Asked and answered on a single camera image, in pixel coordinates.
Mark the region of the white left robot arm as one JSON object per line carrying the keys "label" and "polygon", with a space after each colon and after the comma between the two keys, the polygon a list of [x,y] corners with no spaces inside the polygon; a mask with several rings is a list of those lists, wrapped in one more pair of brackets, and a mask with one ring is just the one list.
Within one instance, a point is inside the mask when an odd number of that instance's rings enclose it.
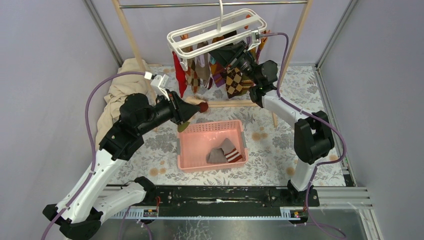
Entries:
{"label": "white left robot arm", "polygon": [[100,194],[144,144],[144,134],[168,121],[177,125],[186,123],[206,108],[205,102],[188,103],[174,91],[158,96],[155,105],[150,105],[142,93],[129,95],[119,109],[118,121],[101,140],[91,165],[76,186],[59,203],[47,205],[43,215],[57,224],[66,238],[88,240],[107,219],[124,208],[138,203],[152,204],[156,186],[144,176],[105,198],[100,198]]}

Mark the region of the striped beige maroon sock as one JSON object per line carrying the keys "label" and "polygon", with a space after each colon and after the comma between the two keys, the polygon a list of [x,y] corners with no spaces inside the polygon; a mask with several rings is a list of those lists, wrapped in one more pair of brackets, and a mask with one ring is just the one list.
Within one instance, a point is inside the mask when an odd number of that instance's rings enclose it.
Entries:
{"label": "striped beige maroon sock", "polygon": [[[186,103],[200,107],[200,113],[205,113],[209,109],[209,105],[204,99],[200,99],[195,96],[188,96],[184,101]],[[182,133],[190,125],[194,118],[195,116],[192,116],[188,121],[178,125],[177,132]]]}

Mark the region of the pink plastic basket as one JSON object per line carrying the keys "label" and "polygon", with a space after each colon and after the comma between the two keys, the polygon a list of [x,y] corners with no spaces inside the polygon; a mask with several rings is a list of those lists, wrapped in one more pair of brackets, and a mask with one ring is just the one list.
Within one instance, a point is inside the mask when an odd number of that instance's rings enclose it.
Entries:
{"label": "pink plastic basket", "polygon": [[[242,155],[233,163],[208,163],[207,156],[228,138]],[[190,124],[177,134],[177,166],[184,173],[243,167],[249,160],[244,128],[240,120]]]}

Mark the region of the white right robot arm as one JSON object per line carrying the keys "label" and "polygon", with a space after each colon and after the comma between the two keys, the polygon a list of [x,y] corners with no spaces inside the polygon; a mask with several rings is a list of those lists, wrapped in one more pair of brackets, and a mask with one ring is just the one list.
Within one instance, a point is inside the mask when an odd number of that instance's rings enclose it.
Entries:
{"label": "white right robot arm", "polygon": [[287,182],[287,192],[281,197],[291,205],[299,206],[311,193],[308,184],[314,168],[335,146],[328,116],[323,111],[308,115],[299,106],[283,100],[275,86],[278,81],[277,63],[273,60],[256,63],[247,48],[247,44],[240,41],[212,50],[210,55],[223,67],[230,70],[237,68],[252,80],[254,86],[248,90],[251,101],[276,114],[294,130],[293,147],[299,161],[294,175]]}

